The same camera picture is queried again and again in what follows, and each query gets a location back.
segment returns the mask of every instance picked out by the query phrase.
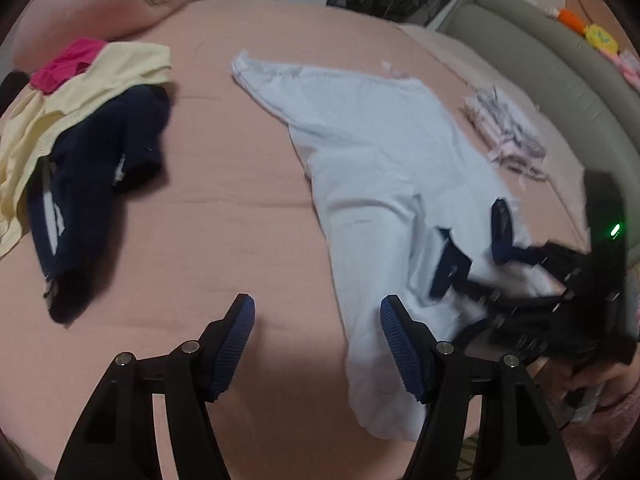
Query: upholstered headboard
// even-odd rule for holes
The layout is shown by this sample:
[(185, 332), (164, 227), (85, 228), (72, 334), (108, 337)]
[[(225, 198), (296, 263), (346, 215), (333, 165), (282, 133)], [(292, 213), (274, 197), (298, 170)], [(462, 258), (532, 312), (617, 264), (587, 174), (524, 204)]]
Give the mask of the upholstered headboard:
[(583, 38), (525, 0), (459, 0), (439, 30), (520, 86), (586, 168), (615, 175), (628, 263), (640, 262), (640, 95)]

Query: orange toy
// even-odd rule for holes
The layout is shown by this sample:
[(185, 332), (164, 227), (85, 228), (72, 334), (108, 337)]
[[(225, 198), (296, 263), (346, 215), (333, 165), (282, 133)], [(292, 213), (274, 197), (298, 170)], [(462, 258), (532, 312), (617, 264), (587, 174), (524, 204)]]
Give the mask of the orange toy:
[(560, 23), (564, 23), (571, 30), (574, 30), (581, 36), (584, 36), (584, 33), (587, 29), (587, 25), (581, 20), (578, 16), (572, 13), (568, 9), (560, 9), (558, 11), (558, 21)]

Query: pale yellow shirt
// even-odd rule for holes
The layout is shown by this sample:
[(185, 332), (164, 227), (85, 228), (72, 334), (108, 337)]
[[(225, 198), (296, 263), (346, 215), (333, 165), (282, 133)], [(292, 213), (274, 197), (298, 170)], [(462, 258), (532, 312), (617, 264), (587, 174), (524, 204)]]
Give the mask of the pale yellow shirt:
[(0, 139), (0, 256), (27, 231), (22, 194), (38, 158), (49, 155), (58, 136), (132, 86), (168, 82), (170, 70), (167, 46), (110, 43), (86, 72), (52, 95), (23, 91)]

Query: mattress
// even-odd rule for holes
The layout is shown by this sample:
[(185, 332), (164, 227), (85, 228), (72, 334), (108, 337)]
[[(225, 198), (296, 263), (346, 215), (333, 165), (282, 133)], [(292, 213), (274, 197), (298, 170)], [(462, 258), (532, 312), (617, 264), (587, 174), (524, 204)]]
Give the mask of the mattress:
[[(414, 443), (373, 438), (347, 403), (346, 344), (328, 250), (284, 124), (233, 83), (241, 51), (264, 60), (422, 79), (478, 150), (466, 83), (391, 24), (279, 2), (190, 4), (139, 38), (171, 48), (166, 172), (118, 204), (100, 293), (71, 325), (51, 322), (30, 236), (0, 261), (0, 426), (55, 469), (95, 385), (121, 351), (146, 358), (197, 338), (236, 294), (257, 320), (229, 391), (209, 405), (234, 479), (400, 478)], [(499, 171), (534, 240), (580, 239), (552, 186)], [(162, 397), (164, 478), (176, 478)], [(470, 418), (469, 431), (478, 412)]]

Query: pink fleece clothing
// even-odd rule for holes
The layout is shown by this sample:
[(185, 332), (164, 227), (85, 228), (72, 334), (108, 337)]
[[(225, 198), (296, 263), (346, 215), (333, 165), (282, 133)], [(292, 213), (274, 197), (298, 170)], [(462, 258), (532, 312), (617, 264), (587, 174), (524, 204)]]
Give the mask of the pink fleece clothing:
[(106, 41), (81, 38), (31, 76), (31, 85), (44, 95), (53, 94), (73, 76), (85, 72), (106, 45)]
[(562, 432), (577, 480), (595, 480), (604, 473), (638, 416), (640, 383), (619, 404), (596, 411), (587, 424), (571, 424)]

